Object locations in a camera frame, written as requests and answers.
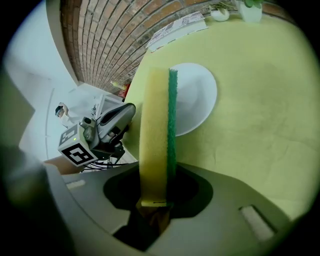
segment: yellow sponge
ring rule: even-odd
[[[176,174],[177,71],[151,68],[142,106],[139,173],[141,205],[165,207]]]

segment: person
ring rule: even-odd
[[[75,120],[69,116],[68,107],[62,102],[60,102],[58,107],[55,109],[55,115],[66,128],[70,128],[76,124]]]

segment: white plate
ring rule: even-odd
[[[217,84],[211,72],[199,64],[181,63],[170,69],[178,71],[175,136],[181,136],[210,115],[217,99]]]

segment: brick wall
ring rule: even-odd
[[[152,35],[187,14],[219,0],[61,0],[65,46],[77,78],[115,93],[130,81]],[[289,19],[283,9],[263,4],[263,12]]]

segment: table surface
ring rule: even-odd
[[[178,162],[244,181],[289,217],[306,212],[319,185],[320,69],[302,32],[264,15],[261,23],[206,18],[201,30],[150,53],[125,102],[136,106],[123,138],[139,159],[149,67],[197,63],[213,74],[217,101],[207,120],[176,138]]]

